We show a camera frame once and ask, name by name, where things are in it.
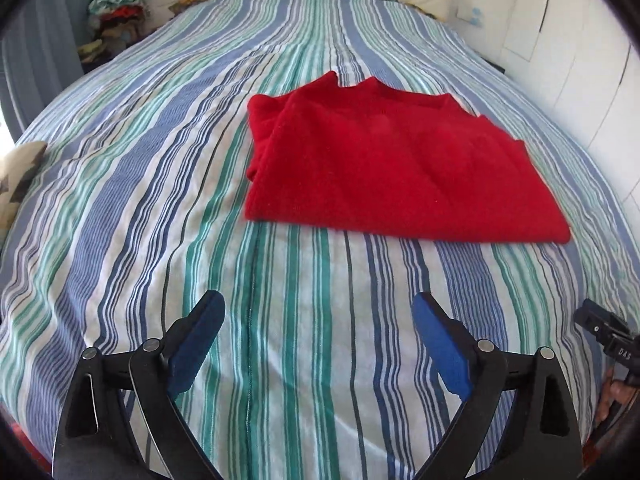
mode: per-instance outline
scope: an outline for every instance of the striped bedsheet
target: striped bedsheet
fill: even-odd
[[[571,243],[247,222],[248,98],[328,70],[342,85],[452,92],[524,139]],[[590,158],[446,25],[395,1],[199,4],[63,92],[22,142],[35,139],[48,155],[2,253],[0,396],[49,457],[82,349],[161,336],[208,288],[226,321],[178,406],[229,479],[411,478],[458,406],[412,324],[420,290],[502,349],[551,346],[583,435],[603,363],[572,312],[588,296],[639,317],[638,249]],[[133,396],[126,406],[158,466]]]

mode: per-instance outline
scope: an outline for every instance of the bed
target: bed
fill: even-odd
[[[247,222],[251,95],[335,70],[451,92],[523,139],[569,244],[451,244]],[[462,39],[396,0],[209,0],[64,91],[20,142],[49,143],[0,267],[0,396],[51,457],[80,352],[161,336],[207,289],[222,330],[178,407],[225,478],[411,478],[459,400],[415,332],[430,290],[477,338],[551,346],[582,436],[602,375],[586,297],[638,323],[640,258],[586,153]],[[476,468],[504,425],[504,396]],[[125,403],[154,462],[133,396]]]

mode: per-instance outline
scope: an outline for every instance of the curtain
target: curtain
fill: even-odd
[[[27,0],[0,41],[0,105],[18,140],[53,99],[82,76],[76,41],[90,40],[90,0]]]

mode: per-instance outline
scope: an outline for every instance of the red folded cloth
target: red folded cloth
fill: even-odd
[[[248,104],[245,215],[409,238],[559,242],[569,225],[514,140],[450,94],[340,88],[329,72]]]

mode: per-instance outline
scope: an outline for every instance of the screw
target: screw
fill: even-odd
[[[158,348],[160,348],[160,340],[154,337],[151,339],[147,339],[142,343],[142,349],[145,352],[155,352],[156,350],[158,350]]]
[[[495,345],[488,339],[481,339],[478,341],[478,348],[483,352],[493,352]]]
[[[542,357],[545,359],[553,359],[554,357],[556,357],[555,352],[548,346],[543,346],[540,349],[540,355],[542,355]]]
[[[85,348],[84,352],[82,352],[82,359],[86,359],[88,361],[89,359],[93,359],[97,355],[98,349],[90,346],[89,348]]]

